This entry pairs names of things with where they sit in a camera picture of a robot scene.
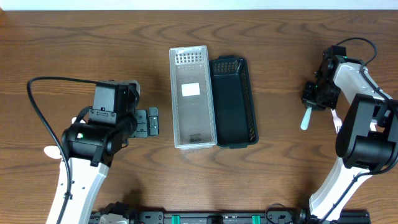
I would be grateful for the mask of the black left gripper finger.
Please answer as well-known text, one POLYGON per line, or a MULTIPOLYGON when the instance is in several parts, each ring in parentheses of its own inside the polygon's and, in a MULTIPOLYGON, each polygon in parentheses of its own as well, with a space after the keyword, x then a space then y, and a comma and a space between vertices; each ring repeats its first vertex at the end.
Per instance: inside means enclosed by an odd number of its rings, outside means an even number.
POLYGON ((149 108, 149 120, 150 122, 158 122, 159 120, 159 109, 157 107, 149 108))
POLYGON ((158 136, 158 135, 159 135, 158 125, 150 125, 148 129, 148 136, 158 136))

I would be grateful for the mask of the pale pink plastic fork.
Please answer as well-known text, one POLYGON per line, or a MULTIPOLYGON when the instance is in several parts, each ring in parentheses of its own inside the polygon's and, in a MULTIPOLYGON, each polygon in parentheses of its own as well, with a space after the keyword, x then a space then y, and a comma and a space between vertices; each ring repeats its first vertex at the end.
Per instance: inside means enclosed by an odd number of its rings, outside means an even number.
POLYGON ((338 134, 342 126, 342 120, 338 117, 336 110, 331 109, 331 114, 333 117, 333 124, 335 126, 335 131, 338 134))

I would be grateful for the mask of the mint green plastic fork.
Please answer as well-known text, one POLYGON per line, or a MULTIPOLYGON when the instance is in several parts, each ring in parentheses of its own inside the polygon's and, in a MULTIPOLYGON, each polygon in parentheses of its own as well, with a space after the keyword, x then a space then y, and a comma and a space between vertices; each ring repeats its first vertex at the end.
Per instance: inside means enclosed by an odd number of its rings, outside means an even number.
POLYGON ((307 130, 308 129, 308 125, 310 122, 310 117, 311 117, 311 113, 312 113, 312 107, 307 107, 305 114, 303 116, 300 128, 301 130, 307 130))

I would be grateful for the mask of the white plastic fork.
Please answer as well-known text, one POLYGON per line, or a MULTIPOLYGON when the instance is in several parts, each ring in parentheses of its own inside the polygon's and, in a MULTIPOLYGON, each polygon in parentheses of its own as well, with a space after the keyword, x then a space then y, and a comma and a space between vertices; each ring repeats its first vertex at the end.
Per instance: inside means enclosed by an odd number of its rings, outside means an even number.
POLYGON ((369 128, 371 131, 376 131, 376 123, 370 123, 369 128))

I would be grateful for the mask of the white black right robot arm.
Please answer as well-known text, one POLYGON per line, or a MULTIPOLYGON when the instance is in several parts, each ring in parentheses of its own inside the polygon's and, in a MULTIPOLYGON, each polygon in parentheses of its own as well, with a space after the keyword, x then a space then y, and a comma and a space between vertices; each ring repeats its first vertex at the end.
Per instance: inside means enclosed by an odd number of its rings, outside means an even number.
POLYGON ((370 77, 366 63, 350 58, 345 47, 332 45, 323 52, 315 73, 302 95, 306 130, 313 110, 336 108, 340 94, 350 108, 337 127, 337 159, 321 187, 311 195, 309 210, 297 223, 337 223, 355 191, 370 177, 397 165, 397 101, 384 93, 370 77))

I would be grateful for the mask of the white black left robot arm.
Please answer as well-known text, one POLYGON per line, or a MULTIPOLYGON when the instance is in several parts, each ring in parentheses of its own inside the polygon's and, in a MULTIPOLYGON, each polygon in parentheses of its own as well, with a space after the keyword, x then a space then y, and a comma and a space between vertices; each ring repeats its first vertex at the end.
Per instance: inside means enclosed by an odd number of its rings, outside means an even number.
POLYGON ((88 121, 76 119, 62 134, 71 174, 60 165, 47 223, 88 223, 114 155, 131 138, 159 135, 159 110, 137 109, 139 98, 136 80, 96 84, 93 106, 80 113, 88 115, 88 121))

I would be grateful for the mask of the white plastic spoon under arm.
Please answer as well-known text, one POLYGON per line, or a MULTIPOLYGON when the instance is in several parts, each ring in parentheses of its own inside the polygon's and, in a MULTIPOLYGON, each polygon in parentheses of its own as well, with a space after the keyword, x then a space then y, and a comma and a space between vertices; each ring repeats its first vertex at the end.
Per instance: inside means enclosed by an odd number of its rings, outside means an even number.
POLYGON ((44 153, 52 159, 61 159, 62 158, 60 149, 57 146, 44 147, 44 153))

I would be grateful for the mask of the clear plastic mesh basket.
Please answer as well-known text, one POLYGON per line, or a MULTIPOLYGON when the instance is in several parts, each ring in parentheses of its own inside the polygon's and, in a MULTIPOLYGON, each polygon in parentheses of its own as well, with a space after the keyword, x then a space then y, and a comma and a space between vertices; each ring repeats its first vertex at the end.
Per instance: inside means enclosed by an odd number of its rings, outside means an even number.
POLYGON ((174 143, 180 150, 217 144, 207 46, 169 50, 174 143), (199 83, 200 95, 182 96, 182 84, 199 83))

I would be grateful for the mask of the white label in clear basket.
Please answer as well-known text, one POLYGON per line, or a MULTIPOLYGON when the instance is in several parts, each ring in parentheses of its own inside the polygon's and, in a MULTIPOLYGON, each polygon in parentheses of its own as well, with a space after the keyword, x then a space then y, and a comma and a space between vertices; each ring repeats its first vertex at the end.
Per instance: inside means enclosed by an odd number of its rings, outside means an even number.
POLYGON ((199 83, 186 83, 182 84, 182 96, 196 96, 200 95, 199 83))

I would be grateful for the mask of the white plastic spoon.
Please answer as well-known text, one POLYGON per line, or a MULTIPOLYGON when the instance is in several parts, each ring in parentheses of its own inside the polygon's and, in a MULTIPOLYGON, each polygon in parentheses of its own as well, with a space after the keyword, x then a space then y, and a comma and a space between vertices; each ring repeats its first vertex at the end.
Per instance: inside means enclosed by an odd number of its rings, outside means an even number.
MULTIPOLYGON (((76 119, 77 119, 77 117, 73 117, 73 118, 72 118, 72 124, 76 121, 76 119)), ((85 121, 84 119, 81 119, 79 122, 80 122, 80 123, 83 123, 83 124, 86 123, 86 121, 85 121)))

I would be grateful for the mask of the black plastic mesh basket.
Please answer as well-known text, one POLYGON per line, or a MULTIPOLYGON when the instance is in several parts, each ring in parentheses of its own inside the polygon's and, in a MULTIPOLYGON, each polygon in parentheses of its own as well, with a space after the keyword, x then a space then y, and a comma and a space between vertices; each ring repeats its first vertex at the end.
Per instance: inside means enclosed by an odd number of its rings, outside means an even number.
POLYGON ((254 100, 248 63, 234 55, 210 61, 217 145, 230 149, 257 144, 254 100))

